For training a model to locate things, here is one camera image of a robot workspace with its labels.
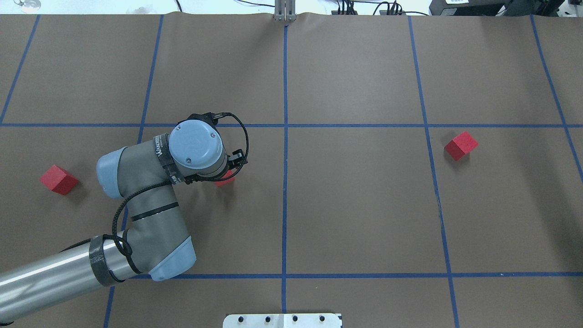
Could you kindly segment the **grey robot arm one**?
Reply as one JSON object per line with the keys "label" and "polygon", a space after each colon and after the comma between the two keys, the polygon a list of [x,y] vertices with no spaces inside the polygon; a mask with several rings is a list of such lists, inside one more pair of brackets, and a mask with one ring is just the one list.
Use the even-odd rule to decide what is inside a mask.
{"label": "grey robot arm one", "polygon": [[229,169],[213,114],[192,115],[170,133],[102,156],[98,181],[122,199],[132,225],[1,274],[1,324],[141,273],[161,282],[196,262],[174,186],[222,177]]}

